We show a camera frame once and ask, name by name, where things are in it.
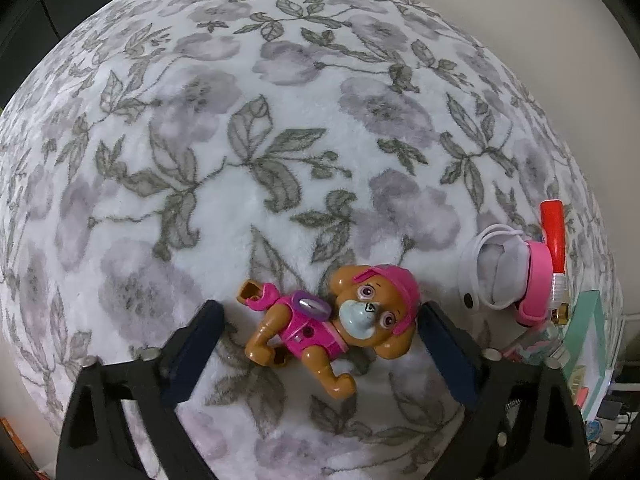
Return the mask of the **pink bracelet band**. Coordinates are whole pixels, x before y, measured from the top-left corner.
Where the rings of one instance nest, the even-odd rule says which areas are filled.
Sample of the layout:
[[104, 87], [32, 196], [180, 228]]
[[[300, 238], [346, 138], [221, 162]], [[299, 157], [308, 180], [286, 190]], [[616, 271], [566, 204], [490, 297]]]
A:
[[547, 319], [553, 281], [553, 262], [546, 244], [527, 242], [528, 269], [524, 295], [516, 303], [516, 322], [532, 327]]

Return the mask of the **floral white blanket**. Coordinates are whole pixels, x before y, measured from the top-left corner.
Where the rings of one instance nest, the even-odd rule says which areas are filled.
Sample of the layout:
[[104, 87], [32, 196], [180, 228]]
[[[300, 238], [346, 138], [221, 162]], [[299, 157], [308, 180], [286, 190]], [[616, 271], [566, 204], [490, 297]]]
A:
[[623, 298], [600, 208], [533, 96], [418, 0], [113, 0], [1, 114], [1, 321], [54, 431], [82, 362], [158, 347], [207, 299], [228, 326], [178, 414], [223, 479], [421, 479], [458, 429], [422, 344], [336, 363], [332, 400], [243, 352], [252, 278], [318, 295], [345, 264], [409, 269], [484, 346], [458, 261], [493, 223], [540, 234], [562, 200], [570, 293]]

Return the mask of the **red white glue bottle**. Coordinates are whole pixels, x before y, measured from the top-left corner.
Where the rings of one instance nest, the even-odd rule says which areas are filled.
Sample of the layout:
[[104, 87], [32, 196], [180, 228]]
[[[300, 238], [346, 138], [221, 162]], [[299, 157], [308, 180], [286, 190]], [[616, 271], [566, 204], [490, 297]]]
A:
[[558, 310], [566, 304], [567, 295], [564, 205], [560, 200], [544, 200], [539, 209], [544, 244], [552, 262], [550, 309]]

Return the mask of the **pink brown puppy figure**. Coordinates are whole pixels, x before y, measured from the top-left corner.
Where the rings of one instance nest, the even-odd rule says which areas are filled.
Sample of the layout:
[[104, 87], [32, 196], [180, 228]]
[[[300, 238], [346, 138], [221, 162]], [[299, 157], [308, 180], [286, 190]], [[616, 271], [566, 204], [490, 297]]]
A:
[[352, 348], [370, 349], [384, 360], [408, 353], [420, 289], [409, 270], [393, 264], [342, 266], [329, 289], [332, 301], [248, 280], [236, 300], [264, 315], [245, 344], [247, 359], [264, 367], [298, 359], [329, 396], [345, 400], [357, 391], [355, 379], [335, 374], [332, 363]]

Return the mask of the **teal cardboard box lid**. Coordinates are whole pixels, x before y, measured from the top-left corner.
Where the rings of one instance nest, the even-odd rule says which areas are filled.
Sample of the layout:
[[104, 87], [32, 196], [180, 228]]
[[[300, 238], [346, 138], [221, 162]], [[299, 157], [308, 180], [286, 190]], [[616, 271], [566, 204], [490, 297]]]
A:
[[563, 348], [568, 361], [563, 374], [576, 390], [575, 402], [582, 418], [594, 419], [610, 386], [620, 339], [620, 318], [606, 315], [597, 289], [581, 292], [564, 330]]

